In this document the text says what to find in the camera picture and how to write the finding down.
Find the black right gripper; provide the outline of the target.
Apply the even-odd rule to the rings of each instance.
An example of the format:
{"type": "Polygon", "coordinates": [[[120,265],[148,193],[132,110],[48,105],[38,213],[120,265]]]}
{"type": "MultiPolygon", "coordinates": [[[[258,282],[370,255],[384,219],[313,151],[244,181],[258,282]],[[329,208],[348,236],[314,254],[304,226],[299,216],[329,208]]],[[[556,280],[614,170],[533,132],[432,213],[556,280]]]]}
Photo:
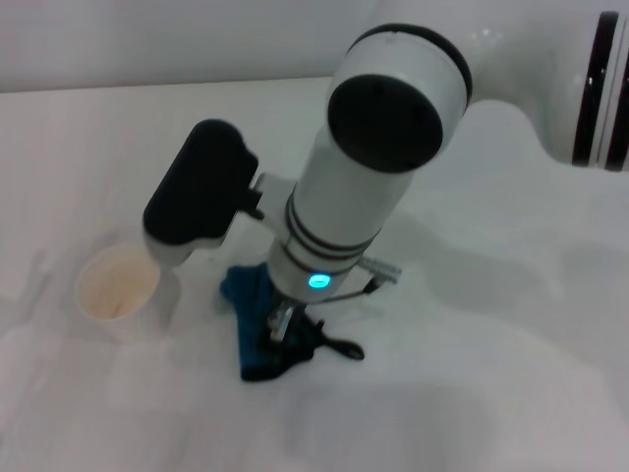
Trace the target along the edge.
{"type": "Polygon", "coordinates": [[[279,293],[271,298],[271,307],[266,317],[266,326],[258,340],[262,351],[280,351],[306,311],[305,303],[290,299],[279,293]]]}

